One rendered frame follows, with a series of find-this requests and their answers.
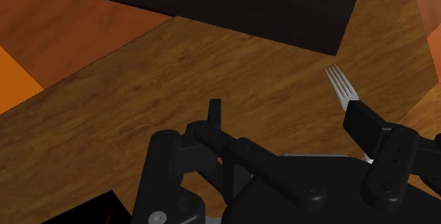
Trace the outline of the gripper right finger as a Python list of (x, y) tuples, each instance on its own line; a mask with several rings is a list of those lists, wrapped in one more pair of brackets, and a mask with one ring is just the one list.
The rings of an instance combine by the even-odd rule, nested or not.
[(410, 175), (441, 196), (441, 133), (424, 138), (412, 128), (385, 121), (360, 100), (348, 102), (343, 128), (373, 159), (361, 187), (368, 205), (398, 210)]

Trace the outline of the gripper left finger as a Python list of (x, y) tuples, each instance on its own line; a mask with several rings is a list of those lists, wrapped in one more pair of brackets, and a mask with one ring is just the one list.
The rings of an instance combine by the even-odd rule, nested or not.
[(130, 224), (233, 224), (226, 216), (208, 217), (202, 198), (182, 187), (189, 172), (198, 172), (229, 208), (253, 179), (301, 210), (323, 207), (326, 189), (309, 170), (290, 174), (277, 155), (225, 133), (221, 113), (221, 100), (212, 99), (207, 119), (188, 124), (183, 134), (162, 130), (152, 135)]

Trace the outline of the wooden table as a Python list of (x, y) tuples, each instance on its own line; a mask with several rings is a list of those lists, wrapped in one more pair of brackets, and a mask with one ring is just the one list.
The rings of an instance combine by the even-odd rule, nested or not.
[(441, 102), (416, 0), (357, 0), (336, 56), (176, 17), (0, 115), (0, 224), (42, 224), (113, 191), (134, 207), (150, 137), (222, 101), (223, 130), (282, 153), (363, 153), (325, 73), (433, 138)]

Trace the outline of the black flat box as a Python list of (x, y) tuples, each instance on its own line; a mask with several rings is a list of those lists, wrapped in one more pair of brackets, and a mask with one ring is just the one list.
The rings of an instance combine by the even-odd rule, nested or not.
[(130, 221), (130, 213), (110, 190), (41, 224), (130, 224)]

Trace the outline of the silver fork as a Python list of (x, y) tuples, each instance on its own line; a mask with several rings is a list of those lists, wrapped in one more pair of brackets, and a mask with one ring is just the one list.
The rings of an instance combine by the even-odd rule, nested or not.
[(336, 92), (342, 109), (346, 111), (351, 100), (360, 99), (358, 94), (356, 93), (351, 82), (346, 78), (345, 74), (336, 64), (325, 68), (325, 72)]

